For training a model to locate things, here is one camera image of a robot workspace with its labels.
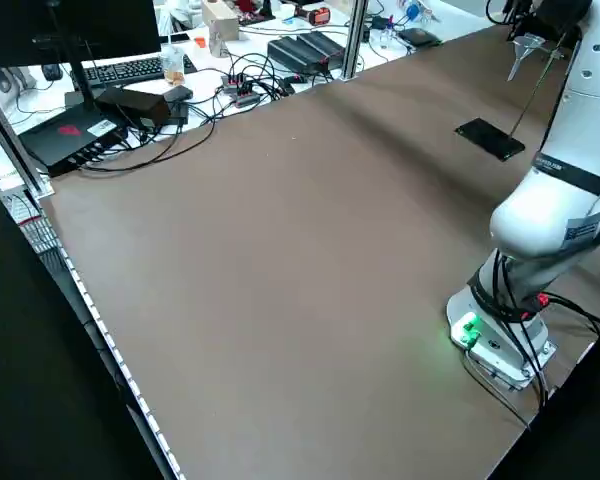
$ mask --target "small container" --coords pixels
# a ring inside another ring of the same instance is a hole
[[[163,45],[160,60],[165,80],[171,85],[184,84],[184,51],[174,45]]]
[[[393,36],[393,30],[389,27],[385,28],[380,32],[380,48],[389,48],[391,45],[391,37]]]

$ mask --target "red label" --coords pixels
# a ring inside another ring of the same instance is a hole
[[[74,137],[79,137],[81,135],[80,130],[75,125],[63,125],[58,128],[58,133],[60,135],[73,135]]]

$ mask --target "monitor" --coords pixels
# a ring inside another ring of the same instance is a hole
[[[0,0],[0,67],[71,61],[58,25],[76,61],[160,51],[152,0]]]

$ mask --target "black smartphone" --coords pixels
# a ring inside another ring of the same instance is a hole
[[[189,40],[189,35],[187,35],[186,33],[180,32],[171,34],[171,43],[188,42]],[[160,35],[160,43],[162,45],[169,43],[169,36]]]
[[[524,150],[524,144],[487,121],[476,118],[456,128],[456,133],[481,147],[501,162]]]

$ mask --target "black strap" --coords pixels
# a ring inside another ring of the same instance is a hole
[[[600,177],[594,173],[569,165],[542,152],[538,152],[532,166],[550,177],[600,196]]]

